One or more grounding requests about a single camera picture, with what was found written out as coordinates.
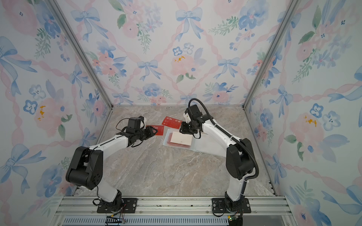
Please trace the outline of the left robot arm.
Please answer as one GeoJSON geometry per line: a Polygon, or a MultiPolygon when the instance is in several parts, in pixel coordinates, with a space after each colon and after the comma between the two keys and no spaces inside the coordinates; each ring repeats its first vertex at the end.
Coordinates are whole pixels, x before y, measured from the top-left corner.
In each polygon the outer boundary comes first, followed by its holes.
{"type": "Polygon", "coordinates": [[[146,125],[142,116],[128,118],[128,125],[112,138],[90,147],[78,147],[66,173],[66,181],[88,190],[97,189],[93,204],[109,212],[118,213],[126,206],[122,192],[111,186],[103,178],[104,160],[117,151],[137,147],[136,142],[154,137],[158,130],[146,125]]]}

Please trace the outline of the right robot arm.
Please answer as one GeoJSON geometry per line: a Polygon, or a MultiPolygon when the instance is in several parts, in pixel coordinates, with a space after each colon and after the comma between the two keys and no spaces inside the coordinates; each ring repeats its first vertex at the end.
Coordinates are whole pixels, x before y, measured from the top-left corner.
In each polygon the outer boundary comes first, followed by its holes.
{"type": "Polygon", "coordinates": [[[206,106],[197,98],[192,98],[183,114],[179,132],[182,134],[209,135],[226,153],[225,166],[230,181],[224,196],[223,212],[242,213],[247,182],[259,176],[259,167],[249,139],[241,139],[220,126],[206,106]]]}

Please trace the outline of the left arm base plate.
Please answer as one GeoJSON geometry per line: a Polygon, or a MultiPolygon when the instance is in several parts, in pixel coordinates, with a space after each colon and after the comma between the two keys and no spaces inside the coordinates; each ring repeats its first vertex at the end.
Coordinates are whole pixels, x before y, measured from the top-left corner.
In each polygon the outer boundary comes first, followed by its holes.
{"type": "Polygon", "coordinates": [[[137,202],[137,198],[117,198],[113,202],[100,200],[98,204],[94,200],[93,204],[98,207],[97,213],[135,213],[137,202]]]}

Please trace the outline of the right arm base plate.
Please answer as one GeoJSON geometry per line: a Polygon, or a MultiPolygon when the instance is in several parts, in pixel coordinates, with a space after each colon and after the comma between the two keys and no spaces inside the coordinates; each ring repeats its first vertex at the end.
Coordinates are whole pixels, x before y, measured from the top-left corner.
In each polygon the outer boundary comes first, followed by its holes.
{"type": "Polygon", "coordinates": [[[212,212],[214,214],[245,214],[251,213],[249,200],[241,197],[238,201],[232,201],[229,198],[212,198],[212,212]]]}

